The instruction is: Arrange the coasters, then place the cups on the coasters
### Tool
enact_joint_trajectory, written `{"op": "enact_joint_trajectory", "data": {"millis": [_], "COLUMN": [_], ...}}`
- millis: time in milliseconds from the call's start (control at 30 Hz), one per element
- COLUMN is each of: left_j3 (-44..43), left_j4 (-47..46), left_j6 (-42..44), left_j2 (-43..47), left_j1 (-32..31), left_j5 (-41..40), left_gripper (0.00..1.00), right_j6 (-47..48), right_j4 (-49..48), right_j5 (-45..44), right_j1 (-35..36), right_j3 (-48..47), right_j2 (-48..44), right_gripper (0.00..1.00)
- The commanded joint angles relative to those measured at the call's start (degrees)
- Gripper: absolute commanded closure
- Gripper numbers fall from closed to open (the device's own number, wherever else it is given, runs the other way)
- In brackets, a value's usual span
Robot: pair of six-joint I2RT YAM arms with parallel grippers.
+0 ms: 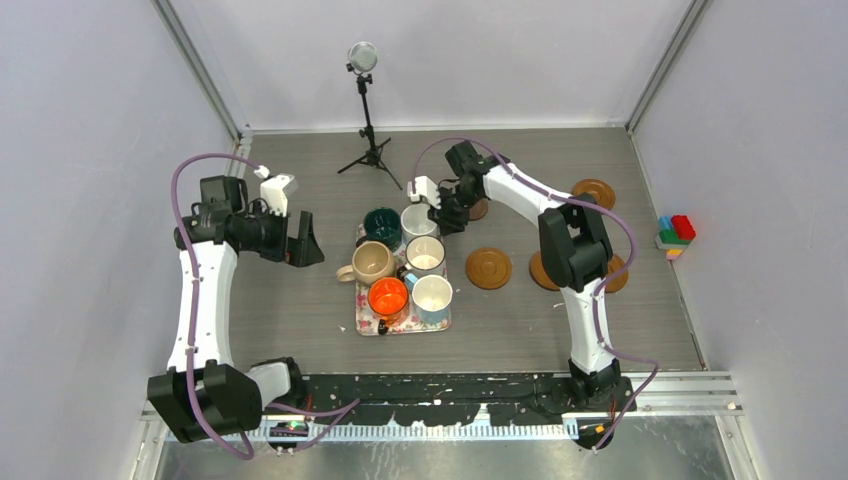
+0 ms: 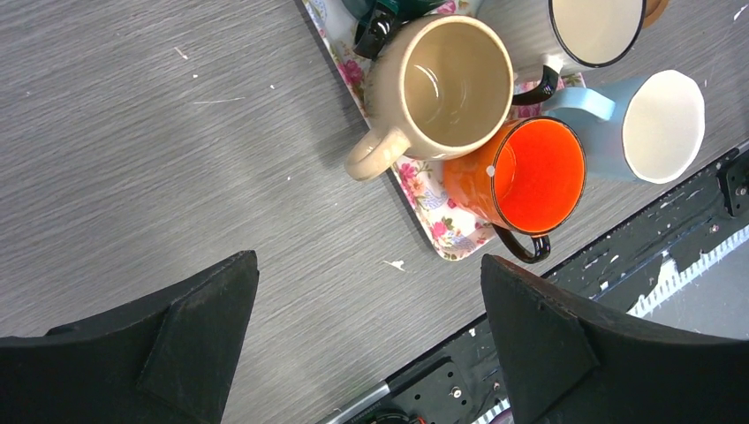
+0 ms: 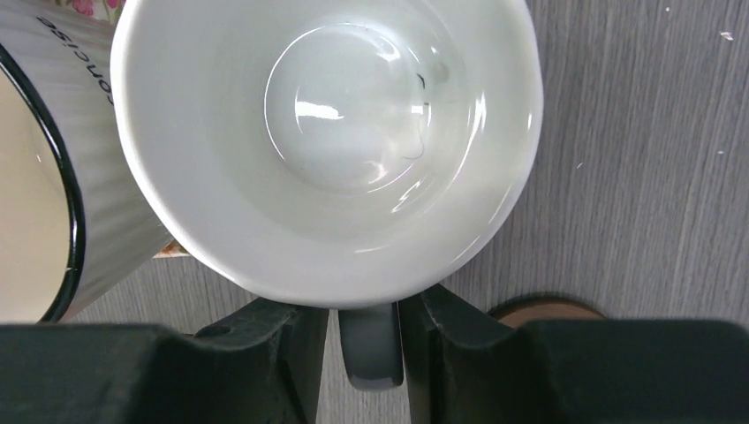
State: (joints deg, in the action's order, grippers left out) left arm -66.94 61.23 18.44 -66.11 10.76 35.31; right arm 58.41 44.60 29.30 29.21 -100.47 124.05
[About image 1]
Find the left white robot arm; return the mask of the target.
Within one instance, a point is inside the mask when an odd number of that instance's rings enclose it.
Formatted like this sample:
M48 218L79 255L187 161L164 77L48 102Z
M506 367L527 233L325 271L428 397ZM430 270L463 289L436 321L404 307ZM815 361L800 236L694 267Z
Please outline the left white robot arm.
M245 180L214 176L199 182L200 199L174 232L183 273L178 330L164 373L149 378L147 396L182 443L216 434L256 429L268 404L298 412L307 398L299 367L290 357L238 370L229 341L232 283L240 254L253 252L297 268L324 260L313 216L300 214L298 233L288 234L292 175L268 176L249 199Z

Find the white mug blue base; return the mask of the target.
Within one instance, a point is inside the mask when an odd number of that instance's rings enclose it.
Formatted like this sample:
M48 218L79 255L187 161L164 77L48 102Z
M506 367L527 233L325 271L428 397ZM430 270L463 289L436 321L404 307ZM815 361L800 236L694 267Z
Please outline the white mug blue base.
M400 214L403 241L408 244L421 236L437 237L439 227L428 217L431 207L426 203L407 206Z

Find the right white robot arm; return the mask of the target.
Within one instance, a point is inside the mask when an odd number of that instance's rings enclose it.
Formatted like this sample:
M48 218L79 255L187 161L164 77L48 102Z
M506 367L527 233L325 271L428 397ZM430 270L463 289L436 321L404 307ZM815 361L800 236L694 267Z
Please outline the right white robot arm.
M605 227L608 209L589 195L573 196L526 176L497 152L483 157L478 142L457 138L445 158L457 181L444 187L416 174L407 187L413 203L426 203L442 234L464 231L470 209L487 199L510 207L538 231L543 269L565 300L571 336L567 385L575 405L625 412L634 394L621 375L609 338L606 283L613 248Z

